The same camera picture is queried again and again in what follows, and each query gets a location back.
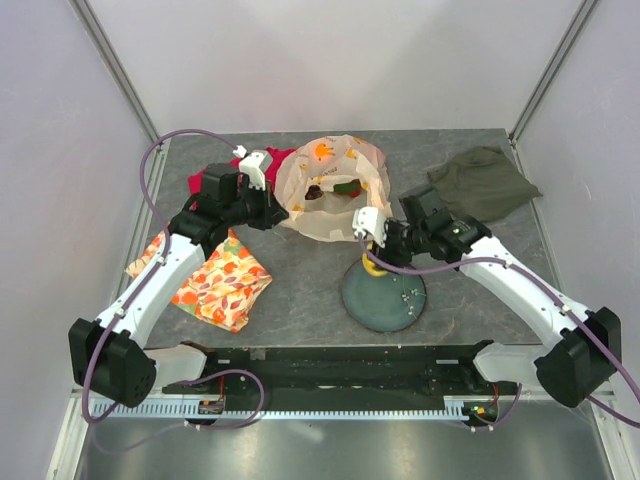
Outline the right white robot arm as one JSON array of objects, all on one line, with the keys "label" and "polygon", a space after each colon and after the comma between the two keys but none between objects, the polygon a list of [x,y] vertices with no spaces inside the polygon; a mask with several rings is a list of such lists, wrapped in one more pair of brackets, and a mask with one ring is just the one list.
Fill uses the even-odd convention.
[{"label": "right white robot arm", "polygon": [[515,258],[486,225],[453,217],[434,189],[415,189],[400,203],[402,220],[375,207],[354,217],[354,230],[373,241],[375,265],[408,274],[413,257],[428,254],[444,270],[455,269],[488,289],[539,340],[532,346],[483,346],[458,368],[465,391],[481,393],[493,382],[530,384],[576,407],[620,370],[621,322],[613,311],[591,310],[561,293]]}]

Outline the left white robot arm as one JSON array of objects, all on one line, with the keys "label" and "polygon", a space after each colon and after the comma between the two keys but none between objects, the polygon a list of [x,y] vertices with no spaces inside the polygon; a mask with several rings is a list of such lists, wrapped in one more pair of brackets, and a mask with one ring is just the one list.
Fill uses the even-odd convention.
[{"label": "left white robot arm", "polygon": [[267,152],[237,166],[210,164],[200,190],[168,224],[160,249],[125,292],[93,320],[78,319],[68,338],[75,382],[133,408],[154,390],[185,381],[198,393],[219,382],[218,367],[197,347],[145,348],[154,325],[181,285],[227,238],[230,228],[267,230],[288,217],[266,178]]}]

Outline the red fake pepper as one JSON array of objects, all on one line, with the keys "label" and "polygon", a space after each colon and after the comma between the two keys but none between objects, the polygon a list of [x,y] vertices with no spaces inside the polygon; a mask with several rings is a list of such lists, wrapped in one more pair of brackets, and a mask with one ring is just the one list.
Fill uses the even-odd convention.
[{"label": "red fake pepper", "polygon": [[355,179],[346,183],[339,183],[333,186],[333,192],[336,195],[348,196],[350,198],[357,198],[363,190],[359,180]]}]

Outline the yellow fake lemon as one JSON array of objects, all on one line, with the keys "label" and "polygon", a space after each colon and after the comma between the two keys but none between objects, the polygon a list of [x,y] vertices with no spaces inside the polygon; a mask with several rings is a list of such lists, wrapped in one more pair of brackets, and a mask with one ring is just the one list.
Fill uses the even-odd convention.
[{"label": "yellow fake lemon", "polygon": [[386,271],[383,268],[380,268],[375,262],[373,262],[369,258],[367,253],[363,253],[362,254],[361,262],[362,262],[363,269],[371,277],[381,278],[381,277],[384,277],[384,276],[386,276],[388,274],[388,271]]}]

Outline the translucent plastic bag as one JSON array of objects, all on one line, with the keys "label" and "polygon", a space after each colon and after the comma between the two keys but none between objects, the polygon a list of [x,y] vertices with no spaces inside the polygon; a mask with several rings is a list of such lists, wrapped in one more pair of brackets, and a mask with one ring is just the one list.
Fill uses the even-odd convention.
[{"label": "translucent plastic bag", "polygon": [[[357,198],[336,195],[333,186],[359,180]],[[322,198],[307,201],[311,185],[319,185]],[[372,206],[392,214],[391,186],[384,153],[351,135],[326,136],[310,141],[289,155],[280,167],[274,194],[288,211],[283,225],[321,242],[352,241],[356,209]]]}]

